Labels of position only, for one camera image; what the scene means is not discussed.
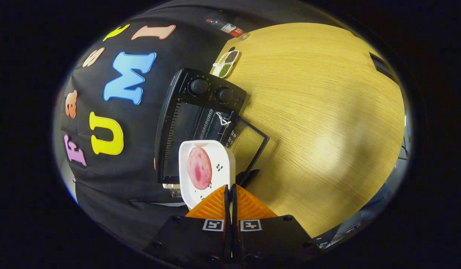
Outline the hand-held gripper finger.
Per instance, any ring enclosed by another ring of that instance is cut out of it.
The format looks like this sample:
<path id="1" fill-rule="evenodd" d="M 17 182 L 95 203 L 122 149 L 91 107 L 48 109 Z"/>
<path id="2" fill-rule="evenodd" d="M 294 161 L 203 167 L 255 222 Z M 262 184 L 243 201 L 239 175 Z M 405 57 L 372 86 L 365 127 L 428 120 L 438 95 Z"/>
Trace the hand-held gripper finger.
<path id="1" fill-rule="evenodd" d="M 201 201 L 217 203 L 221 216 L 196 218 L 173 215 L 167 219 L 144 252 L 169 267 L 223 268 L 232 258 L 232 228 L 228 186 Z"/>
<path id="2" fill-rule="evenodd" d="M 240 268 L 298 268 L 320 255 L 316 241 L 292 215 L 277 216 L 233 185 L 231 254 Z"/>

